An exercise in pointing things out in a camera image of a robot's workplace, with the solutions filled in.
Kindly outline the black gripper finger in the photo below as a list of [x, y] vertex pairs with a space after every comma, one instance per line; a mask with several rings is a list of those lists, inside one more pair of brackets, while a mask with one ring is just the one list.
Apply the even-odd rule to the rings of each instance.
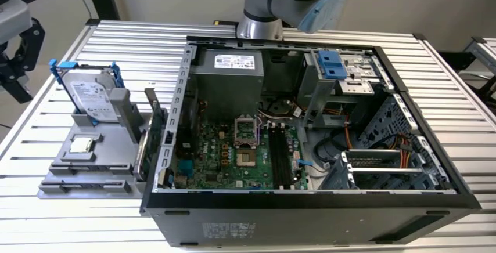
[[32, 100], [32, 95], [19, 79], [36, 67], [45, 37], [45, 31], [37, 19], [32, 18], [31, 21], [32, 27], [19, 34], [21, 42], [12, 58], [17, 63], [19, 76], [1, 76], [1, 87], [19, 103], [27, 103]]

